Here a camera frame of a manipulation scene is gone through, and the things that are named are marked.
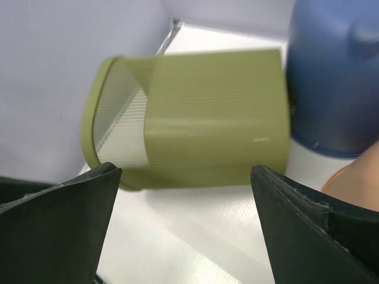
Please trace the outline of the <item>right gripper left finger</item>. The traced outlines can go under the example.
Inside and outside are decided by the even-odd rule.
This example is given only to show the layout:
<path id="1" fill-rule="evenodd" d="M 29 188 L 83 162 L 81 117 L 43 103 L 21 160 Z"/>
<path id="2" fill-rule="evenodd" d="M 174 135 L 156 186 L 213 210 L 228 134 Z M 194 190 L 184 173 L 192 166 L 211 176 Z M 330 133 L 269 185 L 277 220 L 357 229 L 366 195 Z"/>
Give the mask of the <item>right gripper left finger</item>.
<path id="1" fill-rule="evenodd" d="M 60 184 L 2 177 L 1 282 L 101 283 L 121 173 L 104 163 Z"/>

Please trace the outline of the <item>green mesh square basket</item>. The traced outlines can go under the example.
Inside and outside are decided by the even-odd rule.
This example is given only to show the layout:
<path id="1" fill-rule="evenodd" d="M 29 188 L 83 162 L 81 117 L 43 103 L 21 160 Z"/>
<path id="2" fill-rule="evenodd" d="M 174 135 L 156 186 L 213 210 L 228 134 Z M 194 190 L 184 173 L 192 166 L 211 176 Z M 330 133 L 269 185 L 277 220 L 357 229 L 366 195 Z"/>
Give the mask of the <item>green mesh square basket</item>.
<path id="1" fill-rule="evenodd" d="M 247 185 L 285 173 L 290 114 L 279 49 L 112 56 L 81 122 L 86 163 L 111 162 L 127 190 Z"/>

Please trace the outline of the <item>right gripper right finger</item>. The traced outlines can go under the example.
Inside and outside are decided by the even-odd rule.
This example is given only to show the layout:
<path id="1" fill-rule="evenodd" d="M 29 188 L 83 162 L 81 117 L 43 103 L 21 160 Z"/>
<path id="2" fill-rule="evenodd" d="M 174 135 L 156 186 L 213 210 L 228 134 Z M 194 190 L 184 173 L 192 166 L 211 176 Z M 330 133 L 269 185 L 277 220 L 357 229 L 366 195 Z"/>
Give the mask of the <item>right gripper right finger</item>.
<path id="1" fill-rule="evenodd" d="M 276 283 L 378 284 L 378 212 L 266 166 L 250 181 Z"/>

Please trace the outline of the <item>blue round bin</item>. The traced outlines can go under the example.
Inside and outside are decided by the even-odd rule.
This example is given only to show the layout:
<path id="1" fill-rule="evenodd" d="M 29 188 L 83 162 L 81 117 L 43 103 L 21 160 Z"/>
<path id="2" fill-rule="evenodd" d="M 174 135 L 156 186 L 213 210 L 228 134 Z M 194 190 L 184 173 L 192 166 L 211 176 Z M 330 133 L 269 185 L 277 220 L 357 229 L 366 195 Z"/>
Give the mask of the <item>blue round bin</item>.
<path id="1" fill-rule="evenodd" d="M 287 46 L 292 137 L 353 158 L 378 140 L 378 2 L 297 1 Z"/>

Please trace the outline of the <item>tan round bin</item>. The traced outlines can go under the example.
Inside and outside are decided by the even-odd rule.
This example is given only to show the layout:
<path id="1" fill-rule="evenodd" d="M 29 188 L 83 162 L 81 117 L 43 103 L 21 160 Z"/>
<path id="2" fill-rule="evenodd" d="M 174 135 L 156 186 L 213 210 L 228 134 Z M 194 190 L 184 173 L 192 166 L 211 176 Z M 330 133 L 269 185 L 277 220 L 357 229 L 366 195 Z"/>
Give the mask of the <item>tan round bin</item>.
<path id="1" fill-rule="evenodd" d="M 332 176 L 322 192 L 349 204 L 378 211 L 378 143 Z"/>

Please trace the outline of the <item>aluminium frame rail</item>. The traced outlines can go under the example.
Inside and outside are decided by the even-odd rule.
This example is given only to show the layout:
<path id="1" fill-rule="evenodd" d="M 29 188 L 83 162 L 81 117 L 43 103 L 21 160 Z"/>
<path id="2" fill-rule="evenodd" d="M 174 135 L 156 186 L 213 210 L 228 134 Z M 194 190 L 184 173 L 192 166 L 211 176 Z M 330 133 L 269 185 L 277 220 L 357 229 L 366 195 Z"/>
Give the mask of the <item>aluminium frame rail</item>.
<path id="1" fill-rule="evenodd" d="M 172 20 L 172 28 L 170 29 L 170 32 L 167 34 L 162 44 L 160 45 L 159 49 L 157 50 L 156 55 L 161 55 L 166 52 L 168 47 L 171 45 L 171 43 L 175 39 L 176 35 L 180 32 L 183 24 L 184 24 L 183 20 L 179 18 L 174 18 Z"/>

